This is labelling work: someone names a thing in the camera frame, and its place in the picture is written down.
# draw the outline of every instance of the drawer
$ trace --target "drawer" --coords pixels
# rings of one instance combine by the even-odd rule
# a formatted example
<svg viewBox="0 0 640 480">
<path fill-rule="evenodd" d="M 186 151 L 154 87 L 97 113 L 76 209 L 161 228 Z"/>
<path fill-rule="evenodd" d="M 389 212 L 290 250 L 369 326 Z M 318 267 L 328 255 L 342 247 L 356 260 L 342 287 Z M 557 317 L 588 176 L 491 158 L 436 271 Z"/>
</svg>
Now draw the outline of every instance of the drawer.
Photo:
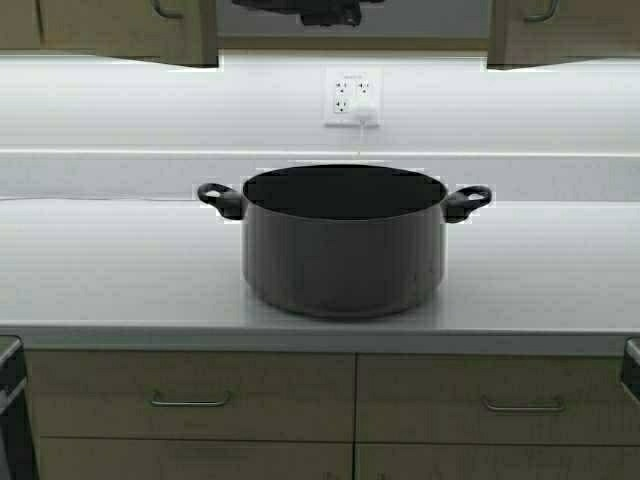
<svg viewBox="0 0 640 480">
<path fill-rule="evenodd" d="M 40 1 L 47 48 L 178 65 L 217 63 L 216 0 Z M 161 16 L 154 3 L 180 18 Z"/>
<path fill-rule="evenodd" d="M 353 355 L 27 353 L 43 437 L 350 442 L 354 364 Z M 213 404 L 152 406 L 154 396 Z"/>
<path fill-rule="evenodd" d="M 640 2 L 494 0 L 488 64 L 497 68 L 545 65 L 571 59 L 640 56 Z"/>
<path fill-rule="evenodd" d="M 607 358 L 365 355 L 357 439 L 640 445 L 640 408 L 620 384 L 620 366 Z"/>
<path fill-rule="evenodd" d="M 356 480 L 635 480 L 637 447 L 364 445 Z"/>
<path fill-rule="evenodd" d="M 46 439 L 44 480 L 350 480 L 349 444 Z"/>
</svg>

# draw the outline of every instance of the electrical outlet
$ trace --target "electrical outlet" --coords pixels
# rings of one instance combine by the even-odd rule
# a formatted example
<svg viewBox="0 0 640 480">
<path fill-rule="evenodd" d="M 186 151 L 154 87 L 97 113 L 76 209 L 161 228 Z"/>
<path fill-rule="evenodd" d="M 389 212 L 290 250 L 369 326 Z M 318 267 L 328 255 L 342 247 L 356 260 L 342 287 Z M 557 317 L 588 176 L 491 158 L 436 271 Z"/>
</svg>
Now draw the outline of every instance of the electrical outlet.
<svg viewBox="0 0 640 480">
<path fill-rule="evenodd" d="M 377 68 L 328 68 L 325 93 L 325 125 L 360 127 L 357 115 L 366 109 L 366 127 L 380 125 L 382 70 Z"/>
<path fill-rule="evenodd" d="M 336 115 L 349 113 L 349 102 L 347 102 L 346 99 L 336 98 L 336 103 L 333 106 L 333 113 Z"/>
</svg>

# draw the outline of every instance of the countertop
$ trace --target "countertop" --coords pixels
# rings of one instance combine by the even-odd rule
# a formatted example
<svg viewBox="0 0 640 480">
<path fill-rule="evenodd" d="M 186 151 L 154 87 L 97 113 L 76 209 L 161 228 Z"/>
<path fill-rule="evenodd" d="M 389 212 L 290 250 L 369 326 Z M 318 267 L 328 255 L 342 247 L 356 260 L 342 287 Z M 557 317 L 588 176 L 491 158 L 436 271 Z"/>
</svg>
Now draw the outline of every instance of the countertop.
<svg viewBox="0 0 640 480">
<path fill-rule="evenodd" d="M 429 303 L 327 321 L 255 298 L 241 223 L 192 201 L 0 201 L 0 334 L 27 349 L 622 355 L 640 204 L 499 202 L 448 226 Z"/>
</svg>

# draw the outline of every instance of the backsplash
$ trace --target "backsplash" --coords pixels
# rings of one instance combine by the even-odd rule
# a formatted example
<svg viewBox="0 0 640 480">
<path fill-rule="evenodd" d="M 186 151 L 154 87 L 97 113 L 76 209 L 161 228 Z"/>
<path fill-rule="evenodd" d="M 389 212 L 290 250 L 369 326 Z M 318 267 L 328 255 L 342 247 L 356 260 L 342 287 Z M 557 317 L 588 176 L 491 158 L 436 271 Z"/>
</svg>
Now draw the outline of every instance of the backsplash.
<svg viewBox="0 0 640 480">
<path fill-rule="evenodd" d="M 480 57 L 417 53 L 222 59 L 198 71 L 0 58 L 0 196 L 182 197 L 212 175 L 238 184 L 349 160 L 425 168 L 451 188 L 493 184 L 502 199 L 640 199 L 640 63 L 498 72 Z M 324 126 L 327 66 L 383 69 L 382 125 L 362 142 L 358 129 Z"/>
</svg>

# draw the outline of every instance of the black pot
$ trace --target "black pot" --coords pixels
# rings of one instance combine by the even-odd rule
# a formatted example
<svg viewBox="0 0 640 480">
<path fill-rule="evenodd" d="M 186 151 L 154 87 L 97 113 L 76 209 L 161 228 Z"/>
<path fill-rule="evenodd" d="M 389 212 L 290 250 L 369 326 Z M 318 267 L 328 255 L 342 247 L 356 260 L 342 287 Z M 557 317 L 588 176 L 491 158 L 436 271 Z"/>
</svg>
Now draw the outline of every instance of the black pot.
<svg viewBox="0 0 640 480">
<path fill-rule="evenodd" d="M 223 217 L 245 220 L 244 276 L 255 292 L 321 317 L 374 317 L 423 302 L 444 273 L 445 223 L 491 196 L 479 186 L 447 196 L 421 173 L 369 165 L 274 170 L 242 194 L 198 189 Z"/>
</svg>

